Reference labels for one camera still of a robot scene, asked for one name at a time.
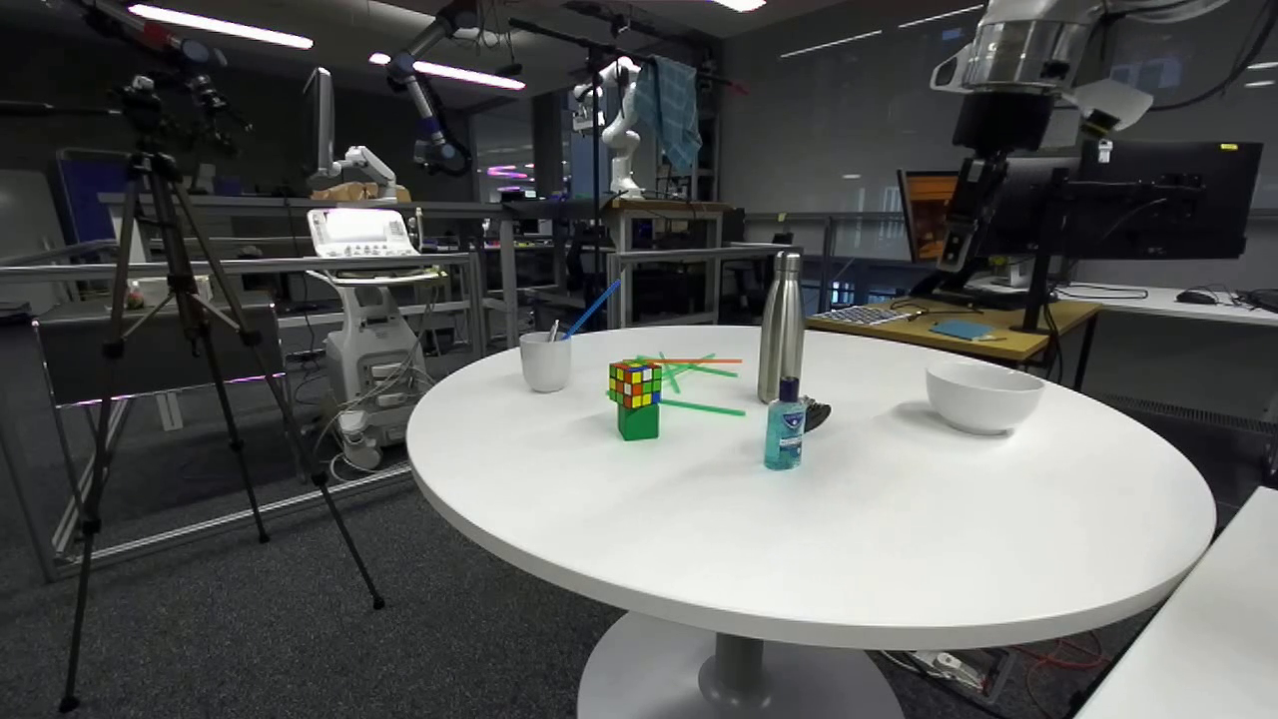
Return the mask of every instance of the table top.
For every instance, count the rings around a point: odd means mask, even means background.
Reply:
[[[1082,719],[1270,719],[1278,707],[1278,493],[1226,536],[1107,677]]]
[[[925,369],[964,356],[806,330],[802,396],[836,414],[768,472],[753,329],[571,344],[556,396],[524,392],[515,350],[446,377],[408,457],[452,526],[599,605],[812,646],[1007,646],[1159,605],[1214,533],[1195,464],[1086,396],[1049,385],[1013,436],[936,418]],[[605,364],[657,350],[743,361],[680,401],[745,414],[663,408],[663,438],[623,444]]]
[[[1178,305],[1174,301],[1178,292],[1187,292],[1187,287],[1066,283],[1066,287],[1058,287],[1058,301],[1097,305],[1103,313],[1126,313],[1126,315],[1278,329],[1278,313],[1234,305],[1238,292],[1204,292],[1219,305]]]
[[[956,307],[942,301],[889,301],[889,307],[910,307],[918,315],[896,320],[896,323],[846,323],[846,320],[840,320],[840,313],[828,313],[828,315],[806,320],[806,329],[922,344],[922,346],[942,346],[942,350],[998,361],[998,364],[1035,364],[1049,346],[1046,330],[1017,330],[1017,323],[1025,315],[1022,307]],[[1054,305],[1049,307],[1058,330],[1086,323],[1095,313],[1097,313],[1095,305]],[[956,336],[938,336],[936,330],[938,320],[973,320],[973,323],[994,329],[994,336],[973,340],[973,344],[956,340]]]

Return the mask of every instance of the ceiling light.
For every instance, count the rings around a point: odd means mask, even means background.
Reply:
[[[964,3],[964,7],[949,7],[949,14],[901,19],[897,28],[942,24],[942,19],[956,19],[956,18],[973,18],[973,14],[983,14],[983,7],[986,7],[986,3]]]
[[[715,3],[724,3],[724,7],[732,7],[732,14],[753,14],[753,7],[764,7],[768,0],[715,0]]]
[[[460,83],[483,83],[483,87],[500,87],[500,92],[524,92],[527,87],[515,78],[490,78],[490,74],[472,74],[472,68],[456,68],[456,64],[416,60],[411,68],[424,74],[424,78],[460,80]]]
[[[231,24],[231,19],[214,19],[214,18],[190,18],[190,14],[157,7],[157,3],[129,3],[129,14],[157,19],[157,24],[199,28],[199,34],[239,38],[239,42],[255,42],[255,43],[279,43],[279,47],[310,47],[317,43],[310,38],[271,34],[271,28],[255,28],[255,24]]]
[[[789,47],[780,60],[816,55],[816,52],[842,47],[842,43],[861,43],[861,42],[874,42],[874,38],[884,38],[884,28],[840,38],[840,42],[828,42],[828,43]]]

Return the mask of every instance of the white bowl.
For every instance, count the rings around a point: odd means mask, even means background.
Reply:
[[[932,408],[965,433],[1007,436],[1041,396],[1041,381],[994,364],[936,364],[925,373]]]

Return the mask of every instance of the gray carpet floor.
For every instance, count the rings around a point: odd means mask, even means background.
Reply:
[[[1226,438],[1178,438],[1223,508],[1252,472]],[[391,481],[343,496],[388,597],[367,590],[319,502],[139,553],[97,570],[76,714],[438,714],[568,719],[612,607],[556,590],[456,536]],[[0,598],[0,714],[56,714],[76,582]],[[1022,646],[998,714],[1069,714],[1077,693],[1143,626]],[[885,662],[910,719],[979,719],[969,703]]]

